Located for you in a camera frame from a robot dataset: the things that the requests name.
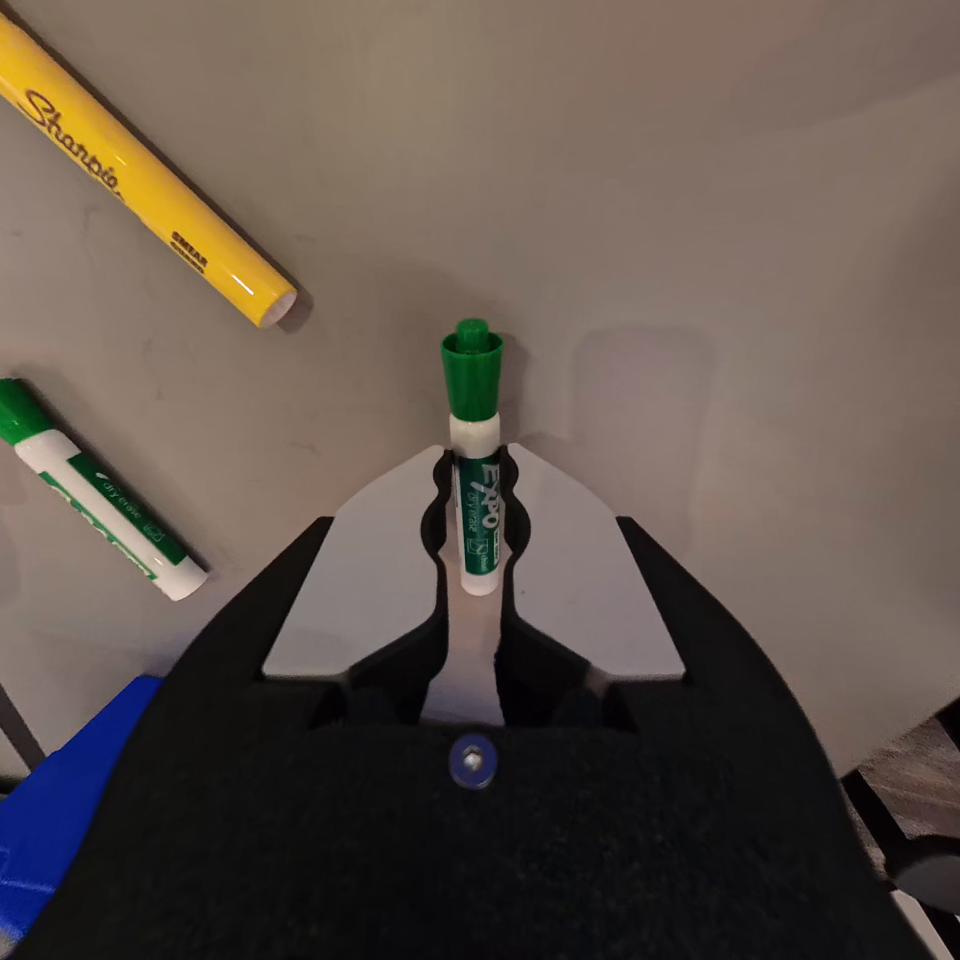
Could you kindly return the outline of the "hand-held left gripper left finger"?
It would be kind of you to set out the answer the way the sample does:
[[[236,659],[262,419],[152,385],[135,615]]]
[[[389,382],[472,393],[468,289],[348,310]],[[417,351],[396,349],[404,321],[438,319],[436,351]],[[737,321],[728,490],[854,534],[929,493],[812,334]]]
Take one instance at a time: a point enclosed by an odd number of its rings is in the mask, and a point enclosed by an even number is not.
[[[263,666],[265,680],[375,690],[420,724],[450,653],[450,451],[427,447],[332,518]]]

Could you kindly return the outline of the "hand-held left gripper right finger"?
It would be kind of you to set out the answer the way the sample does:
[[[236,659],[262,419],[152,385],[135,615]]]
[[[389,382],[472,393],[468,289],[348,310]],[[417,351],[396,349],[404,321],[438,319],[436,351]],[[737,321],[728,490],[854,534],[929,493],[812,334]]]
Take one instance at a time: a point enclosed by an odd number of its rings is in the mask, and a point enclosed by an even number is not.
[[[510,558],[495,681],[509,727],[550,723],[574,690],[681,682],[686,666],[618,518],[519,443],[501,463]]]

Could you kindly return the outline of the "yellow highlighter marker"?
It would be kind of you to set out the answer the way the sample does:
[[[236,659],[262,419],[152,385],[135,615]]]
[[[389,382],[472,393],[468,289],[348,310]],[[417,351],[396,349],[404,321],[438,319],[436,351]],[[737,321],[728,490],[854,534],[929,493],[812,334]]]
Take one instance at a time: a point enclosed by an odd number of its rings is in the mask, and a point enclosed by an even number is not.
[[[299,297],[295,285],[5,15],[1,92],[256,327],[286,318]]]

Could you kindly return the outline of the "grey desk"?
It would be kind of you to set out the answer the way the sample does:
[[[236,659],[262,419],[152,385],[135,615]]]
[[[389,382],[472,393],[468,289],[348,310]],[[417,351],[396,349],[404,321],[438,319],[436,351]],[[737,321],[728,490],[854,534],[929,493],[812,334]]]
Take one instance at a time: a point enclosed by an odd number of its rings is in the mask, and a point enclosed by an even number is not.
[[[958,2],[2,2],[305,298],[258,330],[2,103],[2,374],[211,568],[172,603],[2,449],[2,769],[318,516],[517,440],[748,628],[846,773],[958,694]]]

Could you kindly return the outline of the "green dry erase marker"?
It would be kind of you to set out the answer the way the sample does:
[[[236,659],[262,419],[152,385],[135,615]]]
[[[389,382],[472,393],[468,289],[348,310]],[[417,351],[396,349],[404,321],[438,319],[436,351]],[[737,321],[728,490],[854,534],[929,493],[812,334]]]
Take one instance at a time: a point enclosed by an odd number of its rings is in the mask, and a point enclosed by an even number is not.
[[[208,572],[181,540],[111,469],[59,429],[18,378],[1,380],[1,436],[168,599],[182,601],[207,582]]]
[[[462,588],[493,594],[500,582],[503,338],[482,318],[465,318],[440,347],[449,404],[452,490]]]

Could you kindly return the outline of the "blue plastic bin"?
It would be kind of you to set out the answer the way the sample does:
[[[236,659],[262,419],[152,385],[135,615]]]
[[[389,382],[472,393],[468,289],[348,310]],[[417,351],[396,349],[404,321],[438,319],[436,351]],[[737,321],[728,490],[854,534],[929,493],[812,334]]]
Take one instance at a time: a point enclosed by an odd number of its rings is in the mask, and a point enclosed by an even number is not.
[[[2,958],[63,881],[114,766],[161,685],[157,677],[132,680],[2,800]]]

